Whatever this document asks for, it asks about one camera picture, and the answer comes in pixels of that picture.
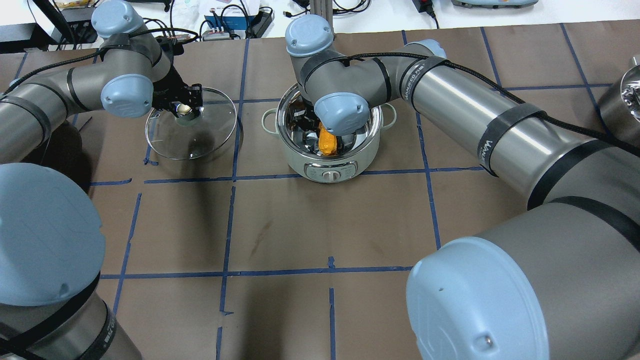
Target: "orange object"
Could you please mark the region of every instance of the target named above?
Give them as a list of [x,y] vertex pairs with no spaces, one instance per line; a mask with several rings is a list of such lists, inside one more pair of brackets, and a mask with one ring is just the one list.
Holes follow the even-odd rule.
[[329,133],[320,123],[320,135],[318,136],[318,148],[322,155],[336,155],[338,153],[338,138]]

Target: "light blue joint cover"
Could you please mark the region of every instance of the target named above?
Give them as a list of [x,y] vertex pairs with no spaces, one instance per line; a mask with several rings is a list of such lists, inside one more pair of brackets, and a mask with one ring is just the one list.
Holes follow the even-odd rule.
[[101,38],[109,38],[113,34],[131,33],[144,25],[144,21],[130,3],[111,0],[95,9],[91,24]]
[[140,74],[111,79],[100,93],[104,109],[119,117],[140,117],[151,110],[154,84]]
[[293,20],[285,32],[287,52],[296,58],[312,56],[330,47],[333,33],[329,23],[318,15]]
[[335,136],[354,133],[369,121],[369,104],[358,94],[334,92],[321,97],[314,105],[324,128]]
[[490,241],[460,238],[420,260],[406,303],[423,359],[549,360],[538,298],[522,269]]
[[78,185],[50,168],[0,165],[0,204],[0,304],[55,304],[91,284],[105,241]]
[[426,47],[427,49],[429,49],[429,51],[431,51],[435,56],[439,56],[439,57],[445,58],[445,59],[447,58],[447,53],[444,51],[444,49],[442,49],[442,46],[440,46],[440,43],[437,42],[436,40],[433,40],[432,38],[428,38],[428,39],[424,39],[424,40],[420,40],[420,41],[410,42],[407,45],[411,45],[411,44],[422,45],[422,46]]

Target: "pot handle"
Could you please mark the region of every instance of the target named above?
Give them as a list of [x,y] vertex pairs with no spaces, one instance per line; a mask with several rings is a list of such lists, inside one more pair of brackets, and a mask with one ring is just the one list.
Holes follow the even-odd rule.
[[271,130],[267,129],[267,127],[264,125],[264,121],[267,119],[267,117],[268,117],[269,115],[273,115],[273,114],[275,114],[276,112],[278,112],[278,109],[276,109],[276,108],[269,109],[269,110],[265,111],[265,112],[264,112],[264,114],[262,114],[262,121],[260,122],[260,123],[262,124],[262,128],[263,128],[267,133],[269,133],[269,134],[271,134],[271,135],[277,135],[277,134],[278,134],[278,132],[277,132],[277,131],[271,131]]
[[391,111],[393,111],[393,113],[394,113],[394,119],[393,119],[393,120],[391,120],[391,122],[390,122],[389,124],[384,125],[384,126],[382,127],[381,131],[387,131],[387,130],[389,130],[389,129],[390,129],[390,128],[391,128],[391,127],[396,123],[396,120],[398,119],[398,112],[396,111],[396,108],[395,108],[393,105],[389,104],[389,103],[385,103],[385,104],[382,104],[382,105],[380,105],[380,106],[382,107],[382,106],[385,106],[385,105],[386,105],[389,109],[391,109]]

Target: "silver robot arm segment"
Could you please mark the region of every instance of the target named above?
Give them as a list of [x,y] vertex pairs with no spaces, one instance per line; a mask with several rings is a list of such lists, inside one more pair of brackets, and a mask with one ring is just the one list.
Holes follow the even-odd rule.
[[367,120],[359,107],[402,97],[529,199],[526,214],[413,268],[407,304],[424,359],[640,352],[640,158],[441,66],[434,43],[349,66],[320,17],[293,21],[286,35],[302,95],[327,130],[350,133]]

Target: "black cable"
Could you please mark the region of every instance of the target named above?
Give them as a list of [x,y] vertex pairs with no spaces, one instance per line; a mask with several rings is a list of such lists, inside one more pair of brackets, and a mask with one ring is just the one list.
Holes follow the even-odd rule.
[[[356,55],[352,55],[352,56],[348,56],[346,58],[334,58],[331,60],[326,60],[322,63],[320,63],[317,67],[320,67],[321,65],[324,65],[325,63],[329,63],[332,61],[340,61],[343,63],[348,63],[351,60],[361,60],[361,58],[380,58],[380,57],[391,57],[391,56],[400,56],[400,57],[404,57],[404,58],[413,58],[413,59],[421,59],[421,60],[425,60],[428,59],[429,56],[426,55],[420,55],[420,54],[412,54],[412,53],[364,53],[364,54],[356,54]],[[522,100],[521,98],[517,97],[516,95],[513,95],[511,92],[507,91],[505,88],[503,88],[502,86],[498,85],[495,81],[489,79],[488,77],[480,74],[479,72],[470,69],[468,67],[462,66],[460,64],[451,62],[449,60],[445,60],[442,65],[450,67],[452,69],[456,69],[456,70],[460,70],[463,72],[466,72],[467,74],[470,74],[471,76],[476,77],[477,79],[480,79],[482,82],[486,83],[487,85],[490,85],[493,89],[495,89],[496,91],[498,91],[500,94],[502,94],[503,96],[507,97],[508,99],[512,100],[513,102],[517,103],[517,104],[523,104],[525,103],[524,100]],[[601,133],[599,131],[595,131],[592,129],[587,129],[586,127],[582,127],[582,126],[578,126],[578,125],[573,125],[573,124],[569,124],[567,122],[563,122],[560,121],[554,117],[551,117],[549,115],[547,115],[546,113],[543,113],[541,115],[536,115],[537,117],[539,117],[541,120],[544,120],[546,122],[548,122],[549,124],[555,125],[557,127],[560,127],[562,129],[565,130],[569,130],[571,132],[577,133],[577,134],[581,134],[581,135],[585,135],[588,137],[592,137],[592,138],[596,138],[598,140],[601,140],[603,142],[609,143],[613,146],[619,147],[620,149],[629,152],[630,154],[633,154],[635,156],[640,157],[640,149],[627,143],[624,142],[622,140],[619,140],[613,136],[607,135],[605,133]]]
[[[60,16],[62,16],[62,19],[65,20],[65,24],[67,25],[67,29],[69,30],[69,33],[71,33],[71,39],[68,39],[67,37],[65,37],[65,39],[67,40],[67,42],[72,42],[73,45],[74,45],[73,50],[76,50],[77,42],[76,42],[76,35],[74,34],[74,31],[71,29],[71,26],[69,25],[68,21],[65,19],[65,16],[62,15],[62,11],[58,7],[58,4],[56,3],[56,0],[51,0],[51,1],[53,2],[53,6],[56,8],[58,13],[60,13]],[[58,48],[60,48],[61,44],[62,44],[62,38],[60,38],[60,44],[58,44]]]
[[199,31],[200,38],[202,38],[202,26],[204,26],[204,24],[207,24],[207,23],[209,23],[209,25],[211,26],[212,29],[214,28],[213,22],[211,22],[209,20],[204,20],[202,23],[200,23],[200,31]]
[[29,7],[29,12],[31,13],[31,17],[33,18],[33,22],[37,23],[35,15],[33,15],[33,10],[31,10],[31,0],[27,0],[27,6]]
[[0,350],[18,355],[26,360],[45,360],[43,357],[40,357],[26,349],[14,347],[11,342],[3,338],[0,338]]
[[169,5],[169,27],[173,27],[173,3],[175,0],[171,0],[171,4]]
[[144,34],[157,33],[158,31],[172,31],[174,33],[176,31],[180,31],[181,33],[192,34],[194,37],[200,38],[200,35],[197,32],[189,30],[189,29],[182,29],[182,28],[146,29],[146,30],[136,31],[135,33],[129,34],[129,38],[138,37],[138,36],[144,35]]
[[68,65],[71,63],[77,63],[79,61],[83,61],[83,60],[87,60],[90,58],[93,58],[94,56],[101,56],[103,54],[105,54],[107,52],[108,49],[100,49],[98,50],[96,53],[91,53],[88,55],[84,55],[81,56],[79,58],[75,58],[75,59],[70,59],[70,60],[65,60],[65,61],[61,61],[59,63],[55,63],[55,64],[50,64],[50,65],[45,65],[43,67],[37,68],[34,71],[31,71],[30,73],[22,76],[21,78],[19,78],[18,80],[15,80],[14,83],[12,83],[4,92],[5,94],[9,94],[9,92],[13,91],[13,89],[15,89],[16,87],[18,87],[18,85],[22,84],[23,82],[25,82],[25,80],[29,79],[31,76],[34,76],[35,74],[38,74],[40,72],[43,72],[45,70],[49,70],[49,69],[53,69],[55,67],[59,67],[62,65]]
[[145,24],[148,24],[149,22],[155,22],[155,24],[158,25],[159,28],[163,29],[162,35],[166,37],[166,31],[164,29],[167,28],[167,25],[162,20],[149,19],[148,17],[143,17],[142,19],[145,21]]
[[244,32],[245,32],[244,38],[247,38],[247,35],[249,35],[249,15],[247,15],[247,13],[244,11],[244,9],[243,9],[243,8],[241,8],[240,6],[238,6],[238,5],[236,5],[236,4],[229,4],[229,5],[226,5],[226,6],[222,9],[222,12],[220,13],[220,19],[224,19],[224,17],[225,17],[225,10],[227,10],[227,9],[229,9],[229,8],[238,8],[238,9],[240,9],[240,11],[242,12],[242,14],[244,15],[244,21],[246,22],[246,30],[244,31]]

